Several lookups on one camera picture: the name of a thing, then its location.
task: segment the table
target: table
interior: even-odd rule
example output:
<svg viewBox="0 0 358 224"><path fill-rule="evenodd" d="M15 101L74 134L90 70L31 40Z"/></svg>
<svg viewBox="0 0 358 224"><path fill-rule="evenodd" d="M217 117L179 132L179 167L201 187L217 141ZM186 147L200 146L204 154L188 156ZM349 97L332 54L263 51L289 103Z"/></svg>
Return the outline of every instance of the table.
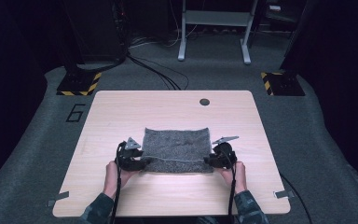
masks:
<svg viewBox="0 0 358 224"><path fill-rule="evenodd" d="M240 40L243 62L251 63L247 42L251 32L257 0L253 0L250 12L225 12L225 11L197 11L186 10L186 0L182 5L182 38L179 48L178 60L183 61L186 53L186 25L226 25L226 26L244 26L246 27L245 35Z"/></svg>
<svg viewBox="0 0 358 224"><path fill-rule="evenodd" d="M245 163L248 188L263 211L289 212L288 199L273 193L284 188L249 91L98 91L60 190L69 197L55 203L53 215L79 217L102 192L105 165L116 157L117 145L129 137L142 144L145 128L209 128L211 141L237 135L229 143ZM141 173L122 189L117 216L226 215L228 196L218 173Z"/></svg>

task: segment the gray towel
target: gray towel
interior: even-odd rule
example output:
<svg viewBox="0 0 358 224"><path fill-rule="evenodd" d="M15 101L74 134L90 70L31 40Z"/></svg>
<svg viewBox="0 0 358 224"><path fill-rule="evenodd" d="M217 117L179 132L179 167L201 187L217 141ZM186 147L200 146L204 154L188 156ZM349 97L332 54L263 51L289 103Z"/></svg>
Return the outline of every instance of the gray towel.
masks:
<svg viewBox="0 0 358 224"><path fill-rule="evenodd" d="M143 158L151 160L145 168L161 173L211 173L203 161L211 153L209 129L197 131L154 131L145 129Z"/></svg>

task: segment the gray carpet floor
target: gray carpet floor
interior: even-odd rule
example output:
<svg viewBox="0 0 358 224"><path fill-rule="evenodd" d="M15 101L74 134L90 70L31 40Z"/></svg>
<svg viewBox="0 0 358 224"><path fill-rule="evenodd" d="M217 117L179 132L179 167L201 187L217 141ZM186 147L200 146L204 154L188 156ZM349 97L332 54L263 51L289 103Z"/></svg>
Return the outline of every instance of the gray carpet floor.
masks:
<svg viewBox="0 0 358 224"><path fill-rule="evenodd" d="M255 98L280 172L298 190L313 223L358 223L358 175L342 156L324 127L324 117L312 87L298 80L304 97L269 96L261 72L279 72L288 39L258 34L250 49L252 64L242 61L239 35L199 36L187 41L186 60L177 61L172 47L147 44L131 47L132 56L149 63L187 90L247 90ZM89 64L98 67L103 64ZM63 68L46 73L48 89L26 133L0 171L0 223L75 223L56 218L47 200L59 193L93 97L58 96ZM150 71L126 60L105 71L96 91L167 90ZM79 122L65 122L75 104L84 111ZM283 181L286 189L291 187ZM291 211L268 216L270 223L309 223L298 197Z"/></svg>

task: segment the person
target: person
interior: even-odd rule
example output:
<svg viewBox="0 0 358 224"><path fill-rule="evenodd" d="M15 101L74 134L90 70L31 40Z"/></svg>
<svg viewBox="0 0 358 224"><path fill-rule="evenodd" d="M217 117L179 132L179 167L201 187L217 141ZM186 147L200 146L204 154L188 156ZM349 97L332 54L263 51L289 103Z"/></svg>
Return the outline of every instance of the person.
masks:
<svg viewBox="0 0 358 224"><path fill-rule="evenodd" d="M236 185L234 201L237 205L238 218L240 224L268 224L266 215L261 211L255 198L246 186L245 165L241 161L236 162ZM214 168L231 186L231 170ZM139 171L121 171L121 187L123 188L129 179L138 174ZM117 166L113 161L106 165L106 176L104 180L103 192L85 209L79 218L79 223L104 224L107 223L109 214L114 206L114 198L117 190ZM197 224L216 224L216 219L212 217L200 217Z"/></svg>

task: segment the forearm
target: forearm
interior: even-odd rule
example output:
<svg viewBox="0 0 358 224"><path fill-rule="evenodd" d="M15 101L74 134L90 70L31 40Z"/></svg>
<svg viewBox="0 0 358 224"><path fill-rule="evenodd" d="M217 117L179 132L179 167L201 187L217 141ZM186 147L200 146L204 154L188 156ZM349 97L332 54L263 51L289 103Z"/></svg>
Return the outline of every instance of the forearm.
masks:
<svg viewBox="0 0 358 224"><path fill-rule="evenodd" d="M79 218L79 223L104 224L112 210L114 201L104 193L100 193Z"/></svg>
<svg viewBox="0 0 358 224"><path fill-rule="evenodd" d="M260 206L249 190L236 194L234 200L237 205L240 224L269 223L266 215L261 211Z"/></svg>

